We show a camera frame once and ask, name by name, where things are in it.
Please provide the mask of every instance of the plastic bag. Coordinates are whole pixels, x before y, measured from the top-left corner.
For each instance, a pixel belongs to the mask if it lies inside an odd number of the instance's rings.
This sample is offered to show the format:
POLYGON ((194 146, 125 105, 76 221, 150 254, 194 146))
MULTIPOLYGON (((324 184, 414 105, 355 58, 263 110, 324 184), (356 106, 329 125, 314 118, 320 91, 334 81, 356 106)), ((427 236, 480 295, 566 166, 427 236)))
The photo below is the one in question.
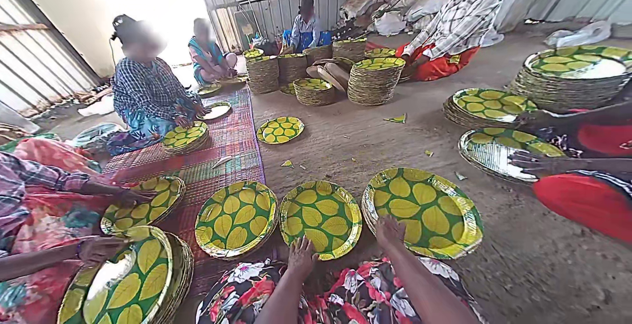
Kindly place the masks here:
POLYGON ((608 39, 612 31, 612 24, 608 21, 599 21, 589 24, 578 31, 560 30, 549 35, 544 44, 561 48, 562 46, 576 46, 595 44, 608 39))

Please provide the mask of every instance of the dark skin arm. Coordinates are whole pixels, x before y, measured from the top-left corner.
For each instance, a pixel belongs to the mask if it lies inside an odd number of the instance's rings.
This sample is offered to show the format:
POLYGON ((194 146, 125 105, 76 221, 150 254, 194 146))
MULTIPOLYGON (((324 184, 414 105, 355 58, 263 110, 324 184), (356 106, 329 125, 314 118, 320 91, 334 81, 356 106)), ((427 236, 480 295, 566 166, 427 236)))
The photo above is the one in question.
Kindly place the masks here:
POLYGON ((476 324, 469 308, 404 246, 404 224, 390 215, 377 221, 376 238, 391 259, 408 298, 425 324, 476 324))

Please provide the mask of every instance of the person sitting on floor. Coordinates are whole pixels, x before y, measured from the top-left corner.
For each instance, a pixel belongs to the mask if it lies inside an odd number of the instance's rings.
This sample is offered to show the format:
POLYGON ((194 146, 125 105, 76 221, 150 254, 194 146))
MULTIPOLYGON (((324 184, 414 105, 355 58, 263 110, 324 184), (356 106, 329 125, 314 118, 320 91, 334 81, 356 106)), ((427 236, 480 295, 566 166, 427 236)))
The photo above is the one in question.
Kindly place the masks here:
POLYGON ((189 41, 189 53, 194 62, 194 76, 200 86, 209 85, 222 78, 237 75, 237 55, 222 53, 215 40, 210 38, 210 20, 194 20, 194 37, 189 41))
POLYGON ((402 76, 433 81, 450 76, 478 52, 502 0, 449 0, 409 44, 396 50, 406 60, 402 76))
POLYGON ((166 42, 146 22, 119 15, 113 26, 125 54, 111 79, 114 105, 130 129, 108 142, 110 154, 118 155, 155 144, 176 126, 190 127, 206 111, 157 57, 166 42))
POLYGON ((380 217, 377 242, 390 260, 346 268, 330 290, 308 301, 303 283, 318 258, 310 239, 290 245, 287 264, 237 264, 211 288, 196 323, 487 323, 459 275, 438 260, 413 255, 404 230, 395 218, 380 217))
MULTIPOLYGON (((632 84, 623 96, 632 97, 632 84)), ((632 99, 559 115, 518 116, 521 127, 570 157, 516 153, 515 166, 541 177, 533 192, 553 212, 608 236, 632 242, 632 99)))

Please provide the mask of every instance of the leaf pattern plate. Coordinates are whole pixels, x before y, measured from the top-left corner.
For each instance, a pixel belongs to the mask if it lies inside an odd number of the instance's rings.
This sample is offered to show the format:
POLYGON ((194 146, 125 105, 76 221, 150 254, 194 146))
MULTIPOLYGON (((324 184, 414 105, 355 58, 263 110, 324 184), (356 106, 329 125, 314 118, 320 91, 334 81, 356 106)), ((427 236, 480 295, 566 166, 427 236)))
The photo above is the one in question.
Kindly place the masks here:
POLYGON ((255 181, 241 181, 204 203, 195 222, 195 240, 207 254, 231 260, 261 245, 277 220, 274 192, 255 181))
POLYGON ((374 234, 379 216, 391 214, 406 223, 406 247, 431 258, 462 257, 483 238, 474 202, 454 183, 416 168, 375 175, 362 195, 362 211, 374 234))
POLYGON ((282 144, 299 136, 305 125, 296 117, 279 117, 268 120, 257 129, 257 139, 267 144, 282 144))
POLYGON ((466 88, 452 96, 454 104, 477 117, 511 123, 528 110, 537 110, 526 97, 485 88, 466 88))
POLYGON ((322 261, 340 258, 358 242, 362 215, 353 196, 328 181, 304 183, 283 198, 280 233, 290 245, 306 235, 322 261))
POLYGON ((75 275, 59 308, 58 324, 141 324, 157 314, 171 282, 173 257, 165 233, 151 226, 122 233, 131 239, 100 268, 75 275))
POLYGON ((182 199, 185 182, 174 176, 154 177, 131 189, 157 191, 158 194, 151 202, 131 208, 121 208, 119 204, 107 207, 101 218, 101 231, 105 234, 125 231, 135 225, 150 225, 164 219, 182 199))

